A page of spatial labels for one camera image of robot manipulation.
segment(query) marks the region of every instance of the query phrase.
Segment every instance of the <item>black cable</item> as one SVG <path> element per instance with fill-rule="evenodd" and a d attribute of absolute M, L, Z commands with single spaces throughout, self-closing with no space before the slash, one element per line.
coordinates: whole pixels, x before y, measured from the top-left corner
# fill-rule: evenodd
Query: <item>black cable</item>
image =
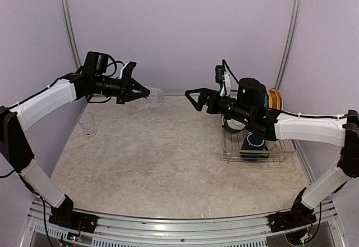
<path fill-rule="evenodd" d="M 316 227 L 315 233 L 313 235 L 313 237 L 311 237 L 310 239 L 308 239 L 307 241 L 304 242 L 304 244 L 309 243 L 310 241 L 312 241 L 314 239 L 314 237 L 316 236 L 316 234 L 319 231 L 319 227 L 320 227 L 320 222 L 321 222 L 321 202 L 319 204 L 319 221 L 318 221 L 318 226 Z"/>
<path fill-rule="evenodd" d="M 125 66 L 125 64 L 122 61 L 114 61 L 112 63 L 109 63 L 107 65 L 107 67 L 111 66 L 111 65 L 115 65 L 116 63 L 121 63 L 123 66 Z M 104 75 L 105 77 L 112 77 L 115 73 L 117 72 L 117 65 L 114 66 L 114 71 L 111 75 Z"/>
<path fill-rule="evenodd" d="M 54 247 L 54 245 L 51 242 L 50 236 L 49 236 L 49 231 L 47 230 L 47 224 L 46 224 L 46 205 L 45 205 L 45 200 L 43 199 L 42 196 L 40 196 L 41 201 L 43 202 L 43 207 L 44 207 L 44 225 L 45 225 L 45 232 L 46 232 L 46 237 L 50 243 L 51 247 Z"/>
<path fill-rule="evenodd" d="M 280 113 L 284 113 L 284 114 L 287 114 L 287 115 L 290 115 L 290 116 L 295 116 L 295 117 L 299 117 L 299 118 L 309 118 L 309 119 L 344 119 L 344 118 L 349 118 L 349 117 L 359 117 L 359 114 L 351 114 L 351 115 L 344 115 L 344 116 L 340 116 L 340 117 L 337 117 L 337 116 L 329 116 L 329 115 L 326 115 L 326 116 L 321 116 L 321 115 L 318 115 L 318 116 L 315 116 L 315 115 L 299 115 L 299 114 L 295 114 L 295 113 L 292 113 L 292 112 L 288 112 L 288 111 L 282 111 L 281 109 L 275 109 L 275 108 L 268 108 L 272 111 L 278 111 Z"/>
<path fill-rule="evenodd" d="M 11 174 L 13 174 L 14 172 L 15 172 L 15 170 L 12 170 L 12 171 L 10 171 L 8 174 L 3 175 L 3 176 L 0 176 L 0 179 L 5 179 L 5 178 L 7 178 L 8 176 L 10 176 Z"/>
<path fill-rule="evenodd" d="M 232 70 L 229 68 L 229 66 L 227 65 L 227 62 L 225 61 L 225 59 L 222 60 L 222 65 L 228 70 L 228 72 L 232 75 L 232 77 L 234 78 L 234 80 L 236 81 L 236 83 L 239 85 L 240 82 L 237 80 L 236 76 L 233 74 Z"/>
<path fill-rule="evenodd" d="M 41 91 L 37 92 L 36 94 L 33 94 L 32 96 L 30 96 L 30 97 L 28 97 L 28 98 L 26 98 L 26 99 L 24 99 L 24 100 L 22 100 L 22 101 L 20 101 L 20 102 L 18 102 L 18 103 L 16 103 L 16 104 L 12 105 L 12 106 L 9 107 L 8 109 L 15 108 L 15 107 L 17 107 L 18 105 L 21 105 L 21 104 L 23 104 L 24 102 L 28 101 L 29 99 L 31 99 L 31 98 L 33 98 L 33 97 L 35 97 L 35 96 L 37 96 L 37 95 L 43 93 L 44 91 L 46 91 L 46 90 L 49 89 L 50 87 L 54 86 L 54 84 L 55 84 L 58 80 L 59 80 L 59 78 L 55 79 L 55 81 L 54 81 L 53 83 L 51 83 L 49 87 L 46 87 L 45 89 L 42 89 Z"/>
<path fill-rule="evenodd" d="M 111 100 L 112 97 L 109 97 L 108 99 L 106 100 L 103 100 L 103 101 L 90 101 L 90 99 L 88 99 L 88 103 L 89 104 L 104 104 L 104 103 L 107 103 Z"/>

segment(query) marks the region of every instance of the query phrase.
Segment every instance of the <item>dish rack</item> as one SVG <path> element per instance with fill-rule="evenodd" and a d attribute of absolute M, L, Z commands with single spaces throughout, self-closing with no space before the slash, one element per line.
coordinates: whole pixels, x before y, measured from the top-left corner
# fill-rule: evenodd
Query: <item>dish rack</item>
<path fill-rule="evenodd" d="M 222 127 L 223 134 L 223 159 L 226 162 L 245 162 L 248 165 L 255 163 L 267 163 L 285 165 L 296 151 L 296 146 L 291 140 L 277 140 L 269 150 L 242 150 L 242 144 L 248 131 L 229 133 Z"/>

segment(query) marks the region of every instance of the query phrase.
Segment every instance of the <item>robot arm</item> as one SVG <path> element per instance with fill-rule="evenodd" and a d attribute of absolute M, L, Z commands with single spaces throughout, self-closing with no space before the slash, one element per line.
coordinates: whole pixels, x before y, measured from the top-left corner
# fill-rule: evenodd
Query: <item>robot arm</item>
<path fill-rule="evenodd" d="M 272 232 L 315 222 L 314 208 L 348 180 L 359 176 L 358 113 L 349 111 L 346 115 L 317 116 L 283 112 L 264 106 L 266 89 L 257 80 L 243 78 L 238 84 L 237 98 L 221 96 L 220 92 L 207 88 L 188 90 L 185 96 L 197 111 L 206 105 L 207 113 L 241 122 L 249 132 L 265 140 L 307 140 L 342 148 L 338 164 L 302 190 L 290 211 L 268 217 Z M 197 100 L 191 96 L 193 94 L 198 96 Z"/>
<path fill-rule="evenodd" d="M 109 66 L 109 59 L 112 60 L 109 65 L 114 65 L 116 71 L 117 62 L 111 56 L 89 52 L 84 65 L 76 73 L 58 78 L 44 90 L 11 107 L 0 107 L 0 153 L 19 174 L 25 186 L 51 205 L 49 222 L 77 229 L 81 221 L 82 230 L 92 233 L 97 217 L 73 211 L 72 200 L 37 164 L 25 133 L 57 108 L 83 97 L 89 101 L 93 94 L 116 97 L 118 104 L 148 97 L 150 91 L 132 78 L 136 63 L 125 64 L 119 78 L 113 79 L 103 75 Z"/>

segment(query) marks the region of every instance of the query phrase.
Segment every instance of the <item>beige countertop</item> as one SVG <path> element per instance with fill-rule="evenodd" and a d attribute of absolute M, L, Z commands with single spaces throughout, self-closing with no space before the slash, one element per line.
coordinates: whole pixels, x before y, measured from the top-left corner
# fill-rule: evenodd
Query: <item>beige countertop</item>
<path fill-rule="evenodd" d="M 307 184 L 295 155 L 283 170 L 223 161 L 220 116 L 197 112 L 185 97 L 150 109 L 137 104 L 87 106 L 98 132 L 87 138 L 77 125 L 52 176 L 76 208 L 154 218 L 243 216 L 290 208 Z"/>

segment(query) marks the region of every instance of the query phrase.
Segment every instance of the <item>purple wall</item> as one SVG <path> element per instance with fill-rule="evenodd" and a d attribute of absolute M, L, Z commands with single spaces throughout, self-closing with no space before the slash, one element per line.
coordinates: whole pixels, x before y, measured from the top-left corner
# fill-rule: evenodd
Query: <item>purple wall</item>
<path fill-rule="evenodd" d="M 293 112 L 337 114 L 359 110 L 359 0 L 302 0 L 298 28 L 281 92 Z M 316 177 L 339 159 L 339 149 L 301 143 Z M 359 246 L 359 180 L 333 202 L 350 247 Z"/>
<path fill-rule="evenodd" d="M 69 0 L 80 56 L 136 61 L 144 85 L 218 88 L 225 58 L 237 77 L 274 86 L 293 0 Z"/>
<path fill-rule="evenodd" d="M 9 106 L 75 69 L 59 0 L 0 0 L 0 105 Z M 26 134 L 51 174 L 84 102 L 66 105 Z M 0 157 L 0 175 L 12 168 Z M 16 175 L 0 180 L 1 246 L 16 246 L 32 195 Z"/>

